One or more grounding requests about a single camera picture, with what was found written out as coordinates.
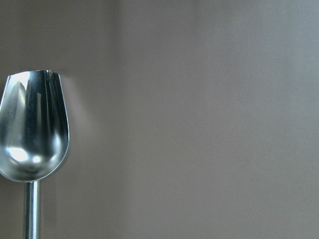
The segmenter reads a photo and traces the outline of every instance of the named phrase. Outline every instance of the spoon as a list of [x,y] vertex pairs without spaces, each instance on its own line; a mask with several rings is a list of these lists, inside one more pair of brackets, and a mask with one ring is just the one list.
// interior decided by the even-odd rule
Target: spoon
[[26,71],[7,78],[0,104],[0,173],[24,182],[24,239],[40,238],[41,180],[59,169],[69,126],[58,73]]

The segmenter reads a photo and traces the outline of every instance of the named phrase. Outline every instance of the gray wall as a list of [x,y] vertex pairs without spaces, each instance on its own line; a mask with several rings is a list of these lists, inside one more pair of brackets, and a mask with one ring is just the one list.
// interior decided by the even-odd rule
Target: gray wall
[[[1,1],[0,83],[62,77],[45,239],[317,239],[319,2]],[[0,238],[23,184],[0,178]]]

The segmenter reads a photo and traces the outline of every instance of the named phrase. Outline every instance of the scoop bowl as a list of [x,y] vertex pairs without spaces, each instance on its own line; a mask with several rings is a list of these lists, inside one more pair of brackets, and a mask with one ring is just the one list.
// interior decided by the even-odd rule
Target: scoop bowl
[[69,149],[59,75],[26,71],[7,78],[0,104],[0,173],[33,182],[56,171]]

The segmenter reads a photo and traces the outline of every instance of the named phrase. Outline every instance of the metal handle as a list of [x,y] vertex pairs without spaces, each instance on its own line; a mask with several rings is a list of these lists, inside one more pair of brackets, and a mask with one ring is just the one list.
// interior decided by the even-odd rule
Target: metal handle
[[25,184],[24,239],[40,239],[41,181]]

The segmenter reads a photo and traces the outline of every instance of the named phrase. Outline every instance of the gray background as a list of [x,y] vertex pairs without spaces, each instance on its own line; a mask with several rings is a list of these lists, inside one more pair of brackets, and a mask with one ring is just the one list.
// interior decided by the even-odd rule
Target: gray background
[[[44,239],[317,239],[319,2],[0,1],[0,83],[62,77]],[[0,238],[23,184],[0,178]]]

